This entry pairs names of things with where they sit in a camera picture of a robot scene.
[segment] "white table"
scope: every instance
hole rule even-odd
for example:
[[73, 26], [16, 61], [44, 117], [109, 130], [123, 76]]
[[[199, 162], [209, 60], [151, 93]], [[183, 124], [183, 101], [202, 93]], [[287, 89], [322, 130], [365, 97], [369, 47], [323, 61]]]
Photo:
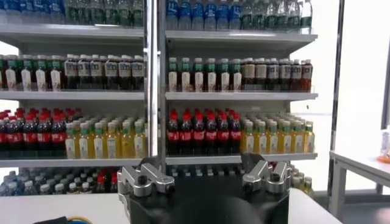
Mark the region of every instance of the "white table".
[[378, 162], [377, 155], [330, 152], [330, 156], [335, 159], [330, 213], [340, 221], [342, 221], [344, 214], [347, 170], [357, 173], [380, 185], [390, 187], [390, 164]]
[[[0, 198], [0, 223], [33, 223], [61, 216], [81, 215], [93, 224], [129, 224], [117, 194], [48, 195]], [[305, 195], [291, 189], [289, 224], [340, 224]]]

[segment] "yellow juice bottle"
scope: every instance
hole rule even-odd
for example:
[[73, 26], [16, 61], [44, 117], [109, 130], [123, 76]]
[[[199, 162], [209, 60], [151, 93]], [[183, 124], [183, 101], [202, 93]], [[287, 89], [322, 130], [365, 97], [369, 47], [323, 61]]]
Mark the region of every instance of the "yellow juice bottle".
[[81, 135], [79, 139], [80, 155], [82, 159], [95, 158], [93, 148], [93, 138], [90, 137], [89, 126], [87, 123], [81, 123]]
[[295, 121], [291, 132], [291, 153], [303, 153], [302, 122]]
[[102, 123], [95, 124], [95, 137], [93, 139], [96, 159], [107, 159], [107, 135], [105, 135]]
[[276, 121], [269, 122], [269, 132], [267, 134], [267, 154], [277, 154], [278, 136], [276, 134]]

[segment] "white shelf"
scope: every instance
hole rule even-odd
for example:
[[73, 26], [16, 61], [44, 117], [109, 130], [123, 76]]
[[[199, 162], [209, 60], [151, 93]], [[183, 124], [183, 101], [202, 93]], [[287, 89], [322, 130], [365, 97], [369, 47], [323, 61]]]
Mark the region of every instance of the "white shelf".
[[317, 93], [166, 93], [167, 100], [313, 100]]
[[[317, 153], [263, 155], [263, 157], [269, 162], [312, 160], [317, 158]], [[167, 165], [241, 163], [241, 156], [167, 157], [166, 163]]]
[[0, 160], [0, 167], [104, 167], [137, 166], [141, 159], [13, 159]]
[[144, 93], [131, 92], [24, 92], [0, 91], [3, 100], [143, 100]]

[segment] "white label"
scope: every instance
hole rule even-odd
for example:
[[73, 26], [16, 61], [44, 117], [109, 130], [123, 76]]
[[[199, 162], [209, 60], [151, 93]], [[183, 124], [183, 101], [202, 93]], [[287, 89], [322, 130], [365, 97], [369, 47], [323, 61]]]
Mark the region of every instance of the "white label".
[[246, 137], [246, 152], [247, 153], [253, 153], [254, 152], [254, 137], [253, 136], [248, 136]]
[[195, 72], [195, 92], [203, 91], [203, 72]]
[[116, 144], [114, 138], [107, 139], [107, 149], [108, 149], [108, 158], [115, 159], [116, 158]]
[[271, 139], [269, 141], [269, 148], [271, 150], [271, 154], [277, 154], [277, 150], [278, 150], [278, 137], [277, 136], [271, 136]]
[[229, 81], [230, 74], [228, 72], [224, 72], [221, 74], [221, 90], [222, 92], [226, 92], [229, 90]]
[[22, 70], [23, 90], [31, 91], [31, 72], [27, 69]]
[[176, 92], [177, 88], [177, 72], [168, 73], [169, 92]]
[[258, 143], [259, 143], [260, 154], [261, 155], [267, 154], [267, 137], [260, 136]]
[[7, 69], [5, 71], [5, 76], [7, 77], [7, 86], [9, 90], [16, 90], [16, 74], [12, 69]]
[[284, 153], [291, 153], [291, 136], [286, 135], [283, 141], [283, 151]]
[[95, 148], [96, 159], [102, 159], [103, 158], [103, 140], [101, 138], [95, 138], [93, 140], [93, 145]]
[[183, 92], [191, 92], [191, 84], [190, 84], [190, 73], [183, 72], [182, 73], [182, 91]]
[[59, 71], [53, 70], [50, 72], [51, 76], [51, 84], [53, 87], [53, 91], [61, 90], [61, 74]]
[[258, 79], [267, 78], [267, 66], [266, 65], [256, 65], [255, 77]]
[[207, 74], [207, 78], [208, 78], [208, 91], [209, 92], [215, 92], [215, 85], [216, 85], [216, 81], [217, 81], [217, 75], [215, 74], [215, 72], [209, 72]]
[[303, 144], [302, 144], [303, 137], [302, 135], [295, 136], [295, 153], [303, 153]]
[[35, 72], [37, 76], [38, 91], [46, 91], [46, 74], [41, 69]]
[[79, 143], [81, 158], [88, 159], [88, 141], [85, 138], [80, 138]]
[[76, 158], [76, 150], [74, 146], [74, 140], [73, 139], [67, 139], [65, 140], [65, 147], [66, 147], [66, 155], [68, 159], [75, 159]]

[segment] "bottle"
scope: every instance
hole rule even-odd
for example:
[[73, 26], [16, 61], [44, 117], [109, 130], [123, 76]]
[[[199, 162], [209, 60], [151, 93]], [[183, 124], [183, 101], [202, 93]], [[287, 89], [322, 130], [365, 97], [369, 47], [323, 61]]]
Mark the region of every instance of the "bottle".
[[239, 0], [233, 0], [233, 4], [230, 8], [229, 29], [231, 30], [241, 29], [241, 5], [239, 3]]
[[311, 19], [313, 17], [313, 6], [310, 0], [305, 0], [303, 3], [301, 19], [300, 19], [300, 31], [301, 34], [311, 34]]
[[191, 4], [190, 0], [182, 0], [180, 6], [179, 30], [191, 30]]
[[226, 0], [221, 0], [217, 11], [217, 30], [229, 29], [229, 6]]
[[204, 11], [203, 11], [203, 2], [202, 0], [196, 0], [193, 7], [193, 30], [203, 30], [204, 29]]
[[131, 56], [122, 55], [122, 60], [119, 62], [119, 88], [121, 90], [132, 89], [132, 59]]
[[205, 30], [216, 29], [216, 10], [217, 6], [215, 5], [214, 0], [208, 0], [205, 9]]

